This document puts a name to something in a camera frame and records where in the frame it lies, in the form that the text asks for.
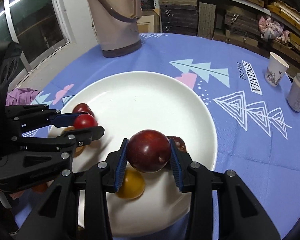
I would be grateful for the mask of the red cherry tomato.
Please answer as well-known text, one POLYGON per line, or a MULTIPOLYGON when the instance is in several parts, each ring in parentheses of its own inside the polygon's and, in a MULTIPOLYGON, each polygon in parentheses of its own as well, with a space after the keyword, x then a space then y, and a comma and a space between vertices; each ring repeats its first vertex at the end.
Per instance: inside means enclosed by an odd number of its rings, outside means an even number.
POLYGON ((83 129, 98 126, 97 120, 90 114, 79 115, 73 124, 75 129, 83 129))

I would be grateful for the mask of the blue patterned tablecloth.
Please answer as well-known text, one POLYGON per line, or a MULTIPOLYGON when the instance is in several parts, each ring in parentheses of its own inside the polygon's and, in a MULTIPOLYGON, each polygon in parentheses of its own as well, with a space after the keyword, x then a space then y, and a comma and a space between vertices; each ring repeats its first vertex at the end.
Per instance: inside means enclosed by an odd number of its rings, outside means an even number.
POLYGON ((137 52, 113 59, 94 47, 25 98, 60 109, 91 83, 134 70, 183 82, 212 114, 217 171, 235 170, 280 235, 300 239, 300 112, 286 101, 289 78, 269 85, 266 57, 224 42, 178 34, 142 34, 141 41, 137 52))

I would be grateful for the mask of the silver drink can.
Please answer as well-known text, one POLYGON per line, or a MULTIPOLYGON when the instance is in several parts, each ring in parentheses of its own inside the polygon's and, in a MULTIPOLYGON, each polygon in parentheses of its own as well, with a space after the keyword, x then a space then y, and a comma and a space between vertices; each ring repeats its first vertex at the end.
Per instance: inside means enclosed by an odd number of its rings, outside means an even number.
POLYGON ((287 102, 292 110, 300 112, 300 73, 297 73, 293 79, 287 102))

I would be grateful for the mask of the window with white frame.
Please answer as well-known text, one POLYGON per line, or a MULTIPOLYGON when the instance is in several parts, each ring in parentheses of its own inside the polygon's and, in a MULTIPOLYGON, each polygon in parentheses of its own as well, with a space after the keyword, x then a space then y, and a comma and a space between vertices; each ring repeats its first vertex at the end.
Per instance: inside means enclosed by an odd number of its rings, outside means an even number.
POLYGON ((26 73, 69 39, 61 28, 56 0, 2 0, 0 2, 0 41, 14 41, 23 53, 16 73, 26 73))

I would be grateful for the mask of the beige thermos jug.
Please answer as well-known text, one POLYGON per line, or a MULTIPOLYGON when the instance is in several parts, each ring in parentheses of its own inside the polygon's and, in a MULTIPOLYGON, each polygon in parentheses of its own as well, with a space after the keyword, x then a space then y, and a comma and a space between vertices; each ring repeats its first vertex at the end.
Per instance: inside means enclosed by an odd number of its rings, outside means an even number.
POLYGON ((87 0, 104 57, 130 54, 141 48, 137 21, 141 0, 87 0))

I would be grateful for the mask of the pink crumpled cloth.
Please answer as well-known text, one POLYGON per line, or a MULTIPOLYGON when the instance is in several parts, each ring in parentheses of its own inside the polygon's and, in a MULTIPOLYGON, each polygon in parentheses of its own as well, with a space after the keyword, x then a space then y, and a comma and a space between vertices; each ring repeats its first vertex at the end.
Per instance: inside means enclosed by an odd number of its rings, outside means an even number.
POLYGON ((261 33, 262 40, 266 42, 269 40, 275 40, 285 44, 290 41, 290 32, 288 30, 284 30, 281 23, 274 21, 269 16, 260 16, 260 19, 258 20, 258 28, 261 33))

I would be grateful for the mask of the white oval plate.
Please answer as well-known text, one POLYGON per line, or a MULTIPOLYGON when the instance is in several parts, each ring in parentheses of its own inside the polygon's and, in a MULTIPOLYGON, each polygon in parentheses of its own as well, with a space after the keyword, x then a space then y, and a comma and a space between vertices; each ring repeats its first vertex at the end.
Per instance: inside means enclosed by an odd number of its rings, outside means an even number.
MULTIPOLYGON (((192 160, 212 170, 217 160, 217 133, 205 102, 187 85, 167 75, 127 72, 105 77, 79 91, 62 108, 70 113, 86 103, 104 128, 103 137, 72 162, 81 172, 117 151, 123 139, 144 129, 183 139, 192 160)), ((107 194, 110 226, 115 237, 160 231, 189 212, 191 194, 175 185, 171 170, 143 175, 146 187, 135 200, 107 194)))

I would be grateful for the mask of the small dark red plum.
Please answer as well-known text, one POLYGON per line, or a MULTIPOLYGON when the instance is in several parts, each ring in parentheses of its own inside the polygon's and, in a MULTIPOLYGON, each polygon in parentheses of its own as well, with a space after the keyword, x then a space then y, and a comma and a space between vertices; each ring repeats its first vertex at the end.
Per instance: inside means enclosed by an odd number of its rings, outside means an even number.
POLYGON ((76 105, 73 110, 73 113, 88 113, 92 116, 95 116, 93 111, 90 109, 90 107, 86 103, 79 103, 76 105))

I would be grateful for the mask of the yellow orange tomato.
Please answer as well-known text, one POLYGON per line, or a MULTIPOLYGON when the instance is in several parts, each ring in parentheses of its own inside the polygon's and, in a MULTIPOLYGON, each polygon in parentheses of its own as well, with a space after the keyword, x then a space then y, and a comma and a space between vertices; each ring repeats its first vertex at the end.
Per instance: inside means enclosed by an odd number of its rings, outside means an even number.
POLYGON ((116 195, 122 199, 136 199, 143 194, 145 187, 146 182, 143 175, 139 171, 129 167, 125 171, 122 185, 116 195))

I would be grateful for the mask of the large dark red plum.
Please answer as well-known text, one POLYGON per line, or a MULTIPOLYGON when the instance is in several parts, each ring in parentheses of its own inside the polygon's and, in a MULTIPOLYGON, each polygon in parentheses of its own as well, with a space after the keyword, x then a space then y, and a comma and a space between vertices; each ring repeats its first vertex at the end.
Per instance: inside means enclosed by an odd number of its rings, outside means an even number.
POLYGON ((169 139, 156 130, 146 129, 133 135, 126 147, 126 158, 139 172, 154 173, 170 160, 169 139))

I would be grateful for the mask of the white paper cup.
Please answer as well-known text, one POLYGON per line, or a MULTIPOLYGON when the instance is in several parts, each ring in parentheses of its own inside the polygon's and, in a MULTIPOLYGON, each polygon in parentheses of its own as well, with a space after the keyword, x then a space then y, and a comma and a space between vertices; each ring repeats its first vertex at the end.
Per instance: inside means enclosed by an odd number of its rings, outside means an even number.
POLYGON ((276 87, 288 68, 289 65, 283 58, 274 52, 270 52, 270 58, 264 78, 267 83, 276 87))

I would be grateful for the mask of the metal storage shelf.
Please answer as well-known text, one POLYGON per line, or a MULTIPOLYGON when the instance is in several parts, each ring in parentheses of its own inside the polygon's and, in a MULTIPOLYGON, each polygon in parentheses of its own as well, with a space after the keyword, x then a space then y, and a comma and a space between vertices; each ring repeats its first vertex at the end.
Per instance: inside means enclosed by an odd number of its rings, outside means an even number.
POLYGON ((277 53, 300 72, 300 0, 153 0, 165 33, 192 35, 233 44, 262 56, 277 53), (262 40, 260 16, 271 17, 290 32, 282 44, 262 40))

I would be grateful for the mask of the purple cloth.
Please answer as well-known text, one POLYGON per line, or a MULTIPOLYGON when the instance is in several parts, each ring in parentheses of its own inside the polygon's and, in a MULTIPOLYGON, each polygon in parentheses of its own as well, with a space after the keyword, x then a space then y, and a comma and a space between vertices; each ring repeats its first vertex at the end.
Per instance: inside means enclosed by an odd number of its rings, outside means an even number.
POLYGON ((32 88, 16 88, 7 94, 6 106, 30 105, 39 93, 32 88))

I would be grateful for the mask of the pale orange round fruit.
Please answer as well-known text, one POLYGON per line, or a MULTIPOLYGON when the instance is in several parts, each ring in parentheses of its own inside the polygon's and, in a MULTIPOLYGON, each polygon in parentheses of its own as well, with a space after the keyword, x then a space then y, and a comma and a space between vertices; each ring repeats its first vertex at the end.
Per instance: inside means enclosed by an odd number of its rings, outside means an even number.
MULTIPOLYGON (((67 132, 67 131, 73 131, 74 129, 75 129, 74 126, 69 126, 69 127, 66 127, 66 128, 62 131, 62 133, 65 133, 65 132, 67 132)), ((84 151, 85 148, 86 148, 85 145, 84 145, 84 146, 78 146, 78 147, 76 147, 76 150, 75 150, 75 153, 74 153, 74 157, 79 156, 79 155, 84 151)))

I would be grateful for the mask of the dark brown flat fruit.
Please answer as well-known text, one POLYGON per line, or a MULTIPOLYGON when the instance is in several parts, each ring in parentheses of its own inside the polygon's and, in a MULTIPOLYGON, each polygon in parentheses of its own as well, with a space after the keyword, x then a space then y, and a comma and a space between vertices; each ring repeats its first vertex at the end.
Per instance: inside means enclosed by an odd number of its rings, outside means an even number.
POLYGON ((183 141, 183 139, 181 139, 180 137, 176 137, 176 136, 168 136, 167 138, 169 140, 172 139, 175 142, 175 145, 179 151, 187 152, 186 145, 185 145, 185 142, 183 141))

